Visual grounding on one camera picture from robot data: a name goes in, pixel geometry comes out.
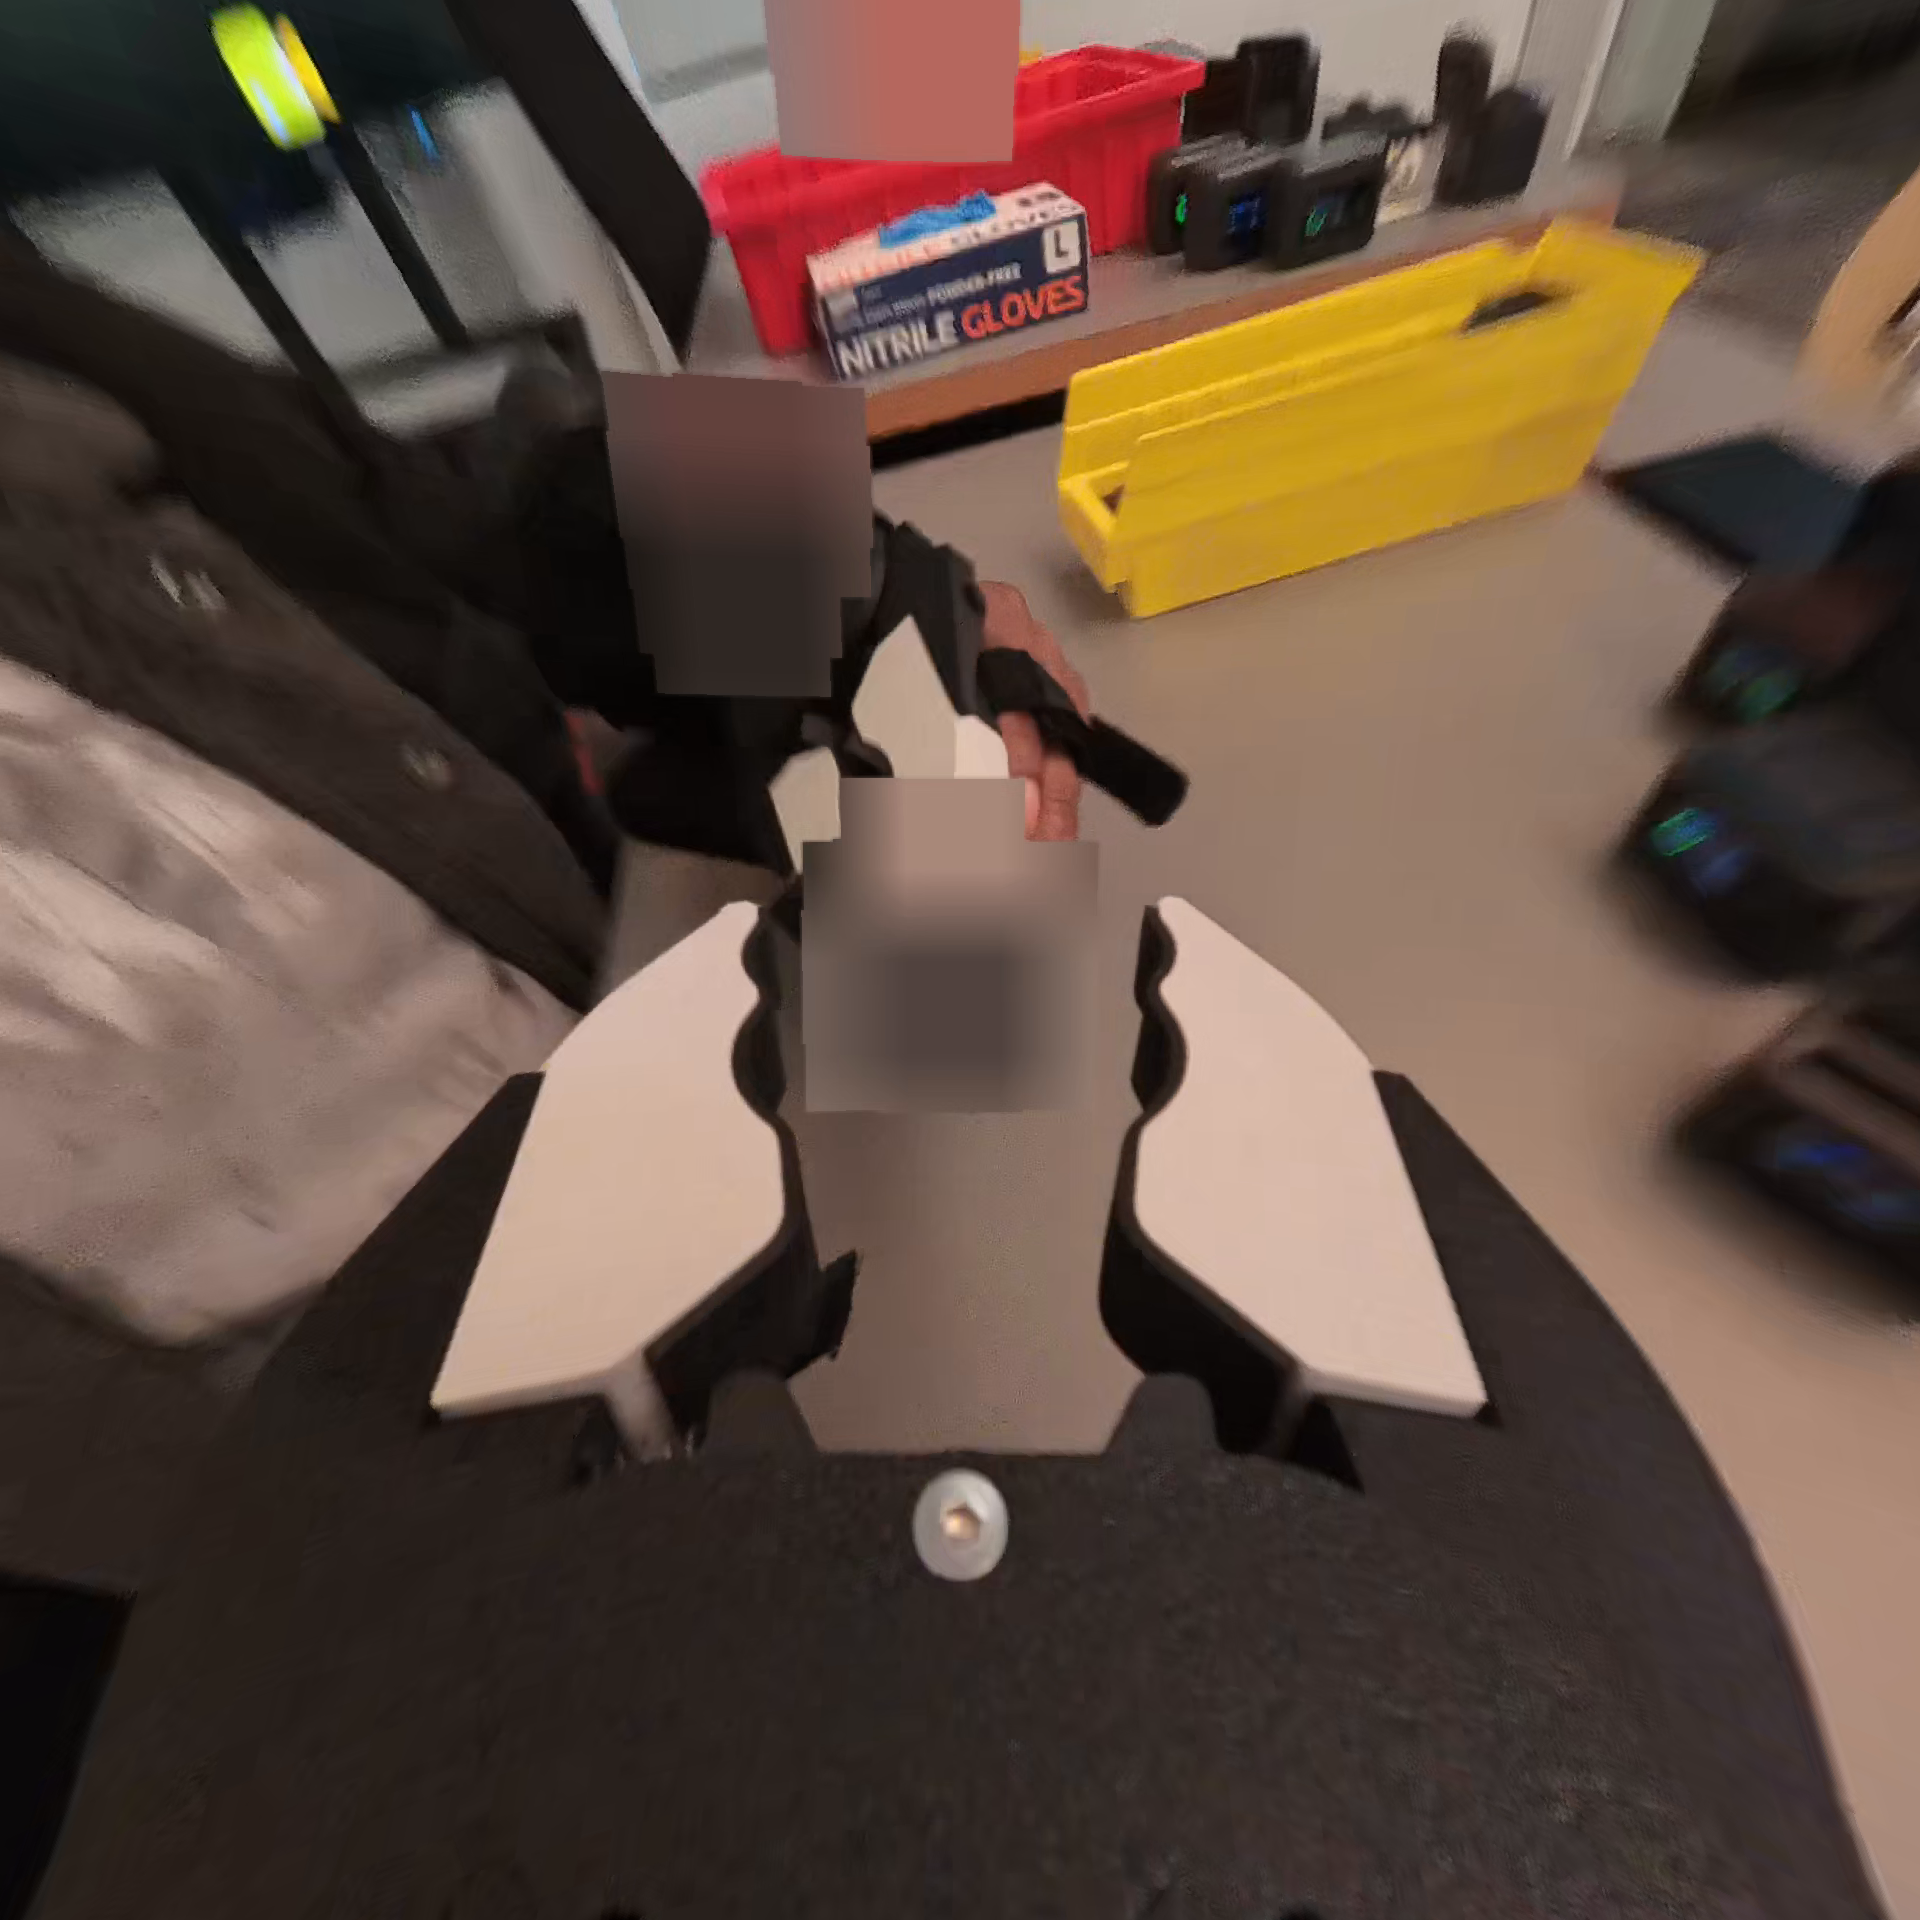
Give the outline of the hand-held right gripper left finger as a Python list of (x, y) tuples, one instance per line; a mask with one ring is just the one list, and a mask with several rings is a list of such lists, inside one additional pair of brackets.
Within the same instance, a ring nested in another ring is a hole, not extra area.
[(773, 925), (728, 903), (548, 1056), (438, 1416), (595, 1399), (628, 1455), (661, 1461), (723, 1379), (838, 1355), (858, 1253), (818, 1252), (777, 1012)]

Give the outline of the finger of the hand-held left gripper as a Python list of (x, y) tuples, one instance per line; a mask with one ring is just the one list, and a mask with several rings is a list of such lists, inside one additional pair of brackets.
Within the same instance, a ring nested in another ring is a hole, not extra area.
[(1005, 779), (1013, 775), (1000, 732), (954, 709), (913, 618), (875, 646), (851, 698), (851, 733), (898, 779)]
[(813, 846), (841, 838), (841, 765), (830, 746), (793, 755), (770, 783), (788, 872), (803, 873)]

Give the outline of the black wall monitor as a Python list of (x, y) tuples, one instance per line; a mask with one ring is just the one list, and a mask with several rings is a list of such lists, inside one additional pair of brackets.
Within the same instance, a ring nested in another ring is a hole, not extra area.
[(265, 151), (218, 49), (227, 3), (7, 3), (4, 162), (55, 178)]

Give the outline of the dark grey fleece garment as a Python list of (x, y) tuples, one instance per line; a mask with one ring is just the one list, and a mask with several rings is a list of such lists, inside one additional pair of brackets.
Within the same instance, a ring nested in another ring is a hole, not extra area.
[(415, 543), (445, 469), (4, 245), (4, 659), (371, 862), (567, 1012), (617, 839), (521, 635)]

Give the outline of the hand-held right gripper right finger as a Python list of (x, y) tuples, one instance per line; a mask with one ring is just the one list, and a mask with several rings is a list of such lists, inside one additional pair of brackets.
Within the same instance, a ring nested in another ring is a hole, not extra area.
[(1230, 1455), (1360, 1481), (1337, 1405), (1484, 1423), (1491, 1388), (1378, 1075), (1285, 971), (1184, 898), (1144, 912), (1141, 1038), (1097, 1312), (1188, 1379)]

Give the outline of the yellow plastic bin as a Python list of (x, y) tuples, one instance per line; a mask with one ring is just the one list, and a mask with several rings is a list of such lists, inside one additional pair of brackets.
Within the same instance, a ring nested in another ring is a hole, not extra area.
[[(1064, 533), (1128, 618), (1157, 618), (1555, 499), (1703, 259), (1555, 219), (1081, 371)], [(1565, 299), (1460, 329), (1530, 283)]]

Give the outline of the blue white glove box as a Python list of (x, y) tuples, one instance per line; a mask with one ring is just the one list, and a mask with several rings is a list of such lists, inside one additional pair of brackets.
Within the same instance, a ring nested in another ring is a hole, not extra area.
[(931, 202), (807, 259), (841, 383), (1071, 321), (1088, 306), (1087, 209), (1053, 183)]

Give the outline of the dark blue smartphone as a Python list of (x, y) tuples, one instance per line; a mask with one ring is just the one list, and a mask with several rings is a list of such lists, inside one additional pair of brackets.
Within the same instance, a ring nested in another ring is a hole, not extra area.
[(1831, 559), (1867, 481), (1777, 435), (1730, 436), (1601, 475), (1630, 508), (1740, 572)]

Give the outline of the black monitor stand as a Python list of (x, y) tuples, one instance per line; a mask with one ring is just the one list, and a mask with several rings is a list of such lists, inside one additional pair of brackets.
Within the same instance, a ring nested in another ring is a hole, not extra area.
[(187, 232), (184, 292), (164, 309), (253, 361), (348, 373), (477, 348), (401, 209), (364, 196), (325, 149), (164, 161), (158, 192)]

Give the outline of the person's left hand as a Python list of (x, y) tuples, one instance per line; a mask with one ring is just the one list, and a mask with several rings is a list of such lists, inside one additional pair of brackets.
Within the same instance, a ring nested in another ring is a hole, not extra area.
[[(981, 583), (983, 649), (1010, 649), (1034, 656), (1045, 673), (1088, 716), (1088, 689), (1068, 663), (1058, 638), (1038, 621), (1025, 593), (1013, 583)], [(1010, 775), (1023, 779), (1023, 816), (1033, 842), (1075, 842), (1081, 838), (1084, 783), (1075, 763), (1045, 742), (1034, 716), (1004, 711), (997, 721)]]

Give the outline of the black battery charging case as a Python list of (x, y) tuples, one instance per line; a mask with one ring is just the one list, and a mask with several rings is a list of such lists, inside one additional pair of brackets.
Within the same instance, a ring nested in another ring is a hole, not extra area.
[(1710, 1079), (1675, 1146), (1917, 1282), (1917, 982), (1823, 996)]
[(1491, 42), (1454, 29), (1438, 49), (1433, 132), (1435, 205), (1465, 209), (1521, 196), (1538, 169), (1550, 103), (1523, 86), (1494, 86)]
[(1378, 226), (1388, 136), (1378, 132), (1280, 149), (1265, 179), (1263, 259), (1297, 271), (1360, 252)]
[(1917, 756), (1840, 711), (1693, 741), (1621, 866), (1754, 979), (1810, 979), (1917, 933)]
[(1184, 142), (1240, 136), (1301, 146), (1315, 132), (1321, 49), (1308, 33), (1263, 33), (1210, 56), (1184, 103)]
[(1185, 222), (1195, 183), (1207, 165), (1233, 156), (1238, 133), (1211, 133), (1160, 149), (1144, 173), (1144, 245), (1154, 258), (1185, 249)]
[(1751, 573), (1717, 608), (1670, 689), (1693, 723), (1751, 728), (1917, 672), (1917, 453), (1880, 469), (1837, 552)]
[(1218, 275), (1263, 259), (1265, 179), (1280, 149), (1240, 142), (1233, 156), (1207, 165), (1188, 201), (1185, 249), (1181, 252), (1188, 275)]

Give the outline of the red plastic bin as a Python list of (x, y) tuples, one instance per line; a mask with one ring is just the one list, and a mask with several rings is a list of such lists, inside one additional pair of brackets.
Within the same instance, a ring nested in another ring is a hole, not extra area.
[(1088, 42), (1017, 72), (1015, 151), (994, 162), (803, 161), (777, 146), (701, 171), (708, 222), (735, 255), (757, 345), (813, 345), (807, 259), (850, 238), (968, 193), (1048, 183), (1087, 209), (1094, 255), (1138, 252), (1150, 162), (1177, 146), (1203, 63)]

